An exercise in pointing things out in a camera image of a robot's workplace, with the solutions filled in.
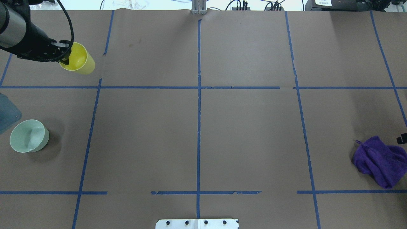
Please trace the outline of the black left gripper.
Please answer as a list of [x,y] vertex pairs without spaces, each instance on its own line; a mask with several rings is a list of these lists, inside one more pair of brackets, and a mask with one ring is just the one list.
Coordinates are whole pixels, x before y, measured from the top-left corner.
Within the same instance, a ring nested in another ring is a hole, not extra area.
[[73,46],[73,25],[71,22],[69,29],[70,40],[57,42],[49,38],[41,28],[31,22],[22,42],[17,45],[16,56],[32,61],[69,63]]

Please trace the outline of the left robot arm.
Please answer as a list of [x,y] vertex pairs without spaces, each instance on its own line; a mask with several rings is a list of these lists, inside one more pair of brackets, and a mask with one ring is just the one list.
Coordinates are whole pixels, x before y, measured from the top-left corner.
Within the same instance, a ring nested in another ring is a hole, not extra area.
[[0,46],[1,49],[20,59],[37,62],[61,62],[69,64],[74,43],[73,24],[63,4],[57,2],[67,18],[70,40],[57,42],[31,21],[32,5],[42,4],[42,0],[2,0],[0,4]]

